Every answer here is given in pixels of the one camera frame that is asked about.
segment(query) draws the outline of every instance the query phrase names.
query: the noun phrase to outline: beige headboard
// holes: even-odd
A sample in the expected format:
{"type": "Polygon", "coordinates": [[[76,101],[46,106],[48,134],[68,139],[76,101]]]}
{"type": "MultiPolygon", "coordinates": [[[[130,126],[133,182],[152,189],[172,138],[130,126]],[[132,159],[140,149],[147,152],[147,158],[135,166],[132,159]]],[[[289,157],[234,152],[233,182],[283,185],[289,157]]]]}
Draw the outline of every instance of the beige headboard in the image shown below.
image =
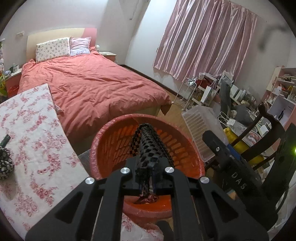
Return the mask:
{"type": "Polygon", "coordinates": [[[36,44],[43,43],[49,40],[74,37],[86,38],[91,37],[90,47],[96,44],[96,28],[61,28],[46,32],[31,34],[27,41],[27,62],[36,57],[36,44]]]}

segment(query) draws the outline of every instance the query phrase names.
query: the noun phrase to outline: bed frame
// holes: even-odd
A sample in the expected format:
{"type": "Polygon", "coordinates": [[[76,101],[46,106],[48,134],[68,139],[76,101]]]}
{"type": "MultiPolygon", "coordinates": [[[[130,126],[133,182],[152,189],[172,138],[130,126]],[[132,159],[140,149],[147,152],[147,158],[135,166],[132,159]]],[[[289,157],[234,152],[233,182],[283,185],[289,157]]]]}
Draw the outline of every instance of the bed frame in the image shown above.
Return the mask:
{"type": "MultiPolygon", "coordinates": [[[[97,36],[96,28],[62,28],[62,29],[55,29],[55,30],[49,30],[45,32],[31,34],[28,36],[28,41],[27,41],[27,52],[26,52],[27,62],[30,59],[35,59],[36,44],[38,43],[43,43],[49,40],[65,38],[65,37],[74,37],[74,38],[91,37],[90,47],[94,47],[96,44],[96,36],[97,36]]],[[[153,108],[140,110],[136,113],[157,116],[159,111],[160,111],[160,106],[156,106],[153,108]]],[[[72,147],[77,155],[90,149],[94,136],[95,134],[77,143],[72,143],[72,147]]]]}

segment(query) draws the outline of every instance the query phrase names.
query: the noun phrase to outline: black and white fuzzy object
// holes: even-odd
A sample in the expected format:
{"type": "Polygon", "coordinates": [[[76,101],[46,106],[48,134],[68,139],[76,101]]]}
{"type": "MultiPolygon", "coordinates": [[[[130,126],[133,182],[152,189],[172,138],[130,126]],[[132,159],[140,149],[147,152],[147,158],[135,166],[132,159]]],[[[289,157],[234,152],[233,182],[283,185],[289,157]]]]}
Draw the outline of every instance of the black and white fuzzy object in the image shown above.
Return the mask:
{"type": "Polygon", "coordinates": [[[0,146],[0,180],[8,178],[15,166],[10,158],[10,150],[0,146]]]}

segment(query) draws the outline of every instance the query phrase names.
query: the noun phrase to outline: metal bolt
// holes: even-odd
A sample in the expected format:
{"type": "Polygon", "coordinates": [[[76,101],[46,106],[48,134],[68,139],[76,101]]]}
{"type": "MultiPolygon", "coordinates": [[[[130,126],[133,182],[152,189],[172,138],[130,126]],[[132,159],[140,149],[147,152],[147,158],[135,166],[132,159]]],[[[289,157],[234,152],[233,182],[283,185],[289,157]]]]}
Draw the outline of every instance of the metal bolt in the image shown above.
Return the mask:
{"type": "Polygon", "coordinates": [[[128,167],[123,167],[123,168],[121,168],[120,169],[120,172],[122,173],[122,174],[127,174],[127,173],[129,173],[131,170],[128,168],[128,167]]]}
{"type": "Polygon", "coordinates": [[[208,177],[201,177],[200,182],[203,184],[207,184],[210,182],[210,179],[208,177]]]}
{"type": "Polygon", "coordinates": [[[85,179],[85,183],[86,184],[93,184],[94,183],[94,178],[88,177],[87,179],[85,179]]]}
{"type": "Polygon", "coordinates": [[[165,168],[165,172],[167,172],[167,173],[172,173],[172,172],[174,172],[174,168],[173,167],[166,167],[165,168]]]}

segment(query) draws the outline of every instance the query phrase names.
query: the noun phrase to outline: bottle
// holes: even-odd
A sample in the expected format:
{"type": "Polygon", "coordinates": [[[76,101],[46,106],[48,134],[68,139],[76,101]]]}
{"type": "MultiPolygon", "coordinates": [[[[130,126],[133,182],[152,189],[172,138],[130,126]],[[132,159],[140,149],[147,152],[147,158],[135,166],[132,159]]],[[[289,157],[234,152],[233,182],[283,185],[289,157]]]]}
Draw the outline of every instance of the bottle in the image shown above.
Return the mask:
{"type": "Polygon", "coordinates": [[[285,111],[285,109],[283,109],[282,111],[281,111],[281,113],[280,113],[280,115],[279,115],[279,121],[283,118],[283,116],[284,116],[284,111],[285,111]]]}

